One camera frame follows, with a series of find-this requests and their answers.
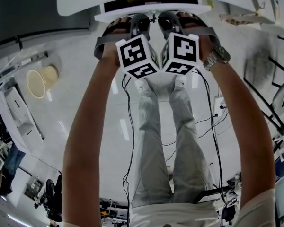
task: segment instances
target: foot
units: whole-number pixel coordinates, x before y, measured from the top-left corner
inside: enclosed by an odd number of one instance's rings
[[[136,85],[136,88],[140,94],[146,91],[151,91],[150,86],[148,85],[148,82],[146,79],[137,79],[134,84]]]
[[[52,198],[54,194],[54,183],[51,179],[46,181],[46,196]]]
[[[176,76],[175,77],[175,87],[174,87],[174,90],[176,88],[186,88],[186,81],[187,81],[187,78],[186,76]]]

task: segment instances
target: gray pants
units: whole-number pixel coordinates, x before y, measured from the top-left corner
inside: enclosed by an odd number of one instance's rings
[[[203,190],[213,189],[212,177],[197,142],[197,131],[189,96],[176,88],[170,95],[177,131],[174,193],[169,185],[163,146],[158,98],[143,92],[139,102],[139,149],[135,192],[131,207],[161,203],[193,203]]]

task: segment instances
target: beige trash bin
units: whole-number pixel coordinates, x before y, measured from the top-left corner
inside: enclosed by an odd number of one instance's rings
[[[54,65],[30,70],[27,73],[27,87],[30,93],[36,98],[43,98],[46,91],[58,80],[58,71]]]

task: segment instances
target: chair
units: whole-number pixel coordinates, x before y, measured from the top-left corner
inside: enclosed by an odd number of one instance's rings
[[[275,71],[276,68],[280,68],[284,72],[284,67],[280,65],[278,62],[276,62],[274,59],[271,57],[268,57],[268,59],[275,64],[275,70],[273,74],[273,80],[272,80],[272,85],[279,88],[277,93],[275,94],[273,101],[271,104],[269,104],[265,98],[256,90],[256,88],[246,79],[246,70],[244,70],[244,77],[243,80],[245,83],[258,95],[259,98],[264,102],[264,104],[268,107],[268,109],[271,111],[271,115],[268,116],[265,112],[262,111],[263,115],[271,122],[273,126],[277,129],[277,131],[283,136],[284,140],[284,123],[280,119],[279,115],[284,113],[284,83],[282,85],[274,83],[274,77],[275,77]]]

